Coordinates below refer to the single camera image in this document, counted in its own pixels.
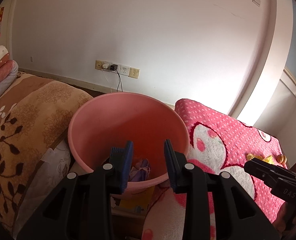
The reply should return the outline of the right hand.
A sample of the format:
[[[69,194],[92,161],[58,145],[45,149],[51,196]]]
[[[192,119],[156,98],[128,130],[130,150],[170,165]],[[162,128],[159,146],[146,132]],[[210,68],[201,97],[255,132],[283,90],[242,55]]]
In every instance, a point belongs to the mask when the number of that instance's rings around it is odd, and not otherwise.
[[[287,212],[287,202],[284,202],[282,206],[280,207],[276,220],[272,223],[273,227],[276,229],[278,232],[279,236],[281,237],[285,231],[286,228],[286,221],[285,221],[285,215]]]

